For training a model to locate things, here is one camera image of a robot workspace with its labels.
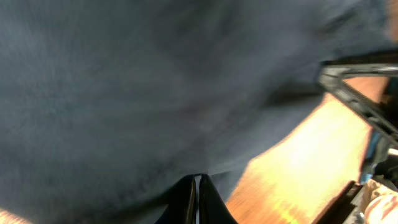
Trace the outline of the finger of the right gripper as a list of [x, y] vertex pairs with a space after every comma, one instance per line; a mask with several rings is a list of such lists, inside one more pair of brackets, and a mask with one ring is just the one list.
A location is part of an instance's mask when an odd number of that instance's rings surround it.
[[396, 78], [397, 50], [383, 50], [323, 62], [319, 83], [325, 91], [332, 94], [396, 146], [397, 115], [346, 83], [346, 80], [350, 78], [368, 77]]

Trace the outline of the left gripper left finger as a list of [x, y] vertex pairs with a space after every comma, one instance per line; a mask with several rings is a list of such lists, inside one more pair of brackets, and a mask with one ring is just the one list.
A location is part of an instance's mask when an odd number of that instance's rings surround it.
[[155, 224], [195, 224], [197, 213], [194, 175], [180, 179], [167, 197], [167, 208]]

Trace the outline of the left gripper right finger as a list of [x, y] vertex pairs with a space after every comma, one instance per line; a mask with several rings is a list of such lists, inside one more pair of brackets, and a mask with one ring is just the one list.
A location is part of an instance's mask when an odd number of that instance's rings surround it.
[[238, 224], [208, 175], [199, 184], [199, 224]]

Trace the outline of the navy blue shorts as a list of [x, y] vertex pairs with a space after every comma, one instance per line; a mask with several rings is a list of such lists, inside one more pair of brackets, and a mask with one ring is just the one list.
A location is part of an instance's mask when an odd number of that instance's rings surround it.
[[390, 49], [387, 1], [1, 2], [1, 208], [94, 223], [188, 174], [227, 198], [321, 102], [322, 61]]

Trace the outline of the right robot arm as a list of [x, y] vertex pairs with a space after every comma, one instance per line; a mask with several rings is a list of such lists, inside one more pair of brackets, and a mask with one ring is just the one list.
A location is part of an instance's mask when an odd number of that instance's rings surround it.
[[[348, 82], [386, 81], [378, 100]], [[397, 49], [326, 61], [319, 83], [372, 127], [358, 182], [350, 182], [318, 223], [397, 223]]]

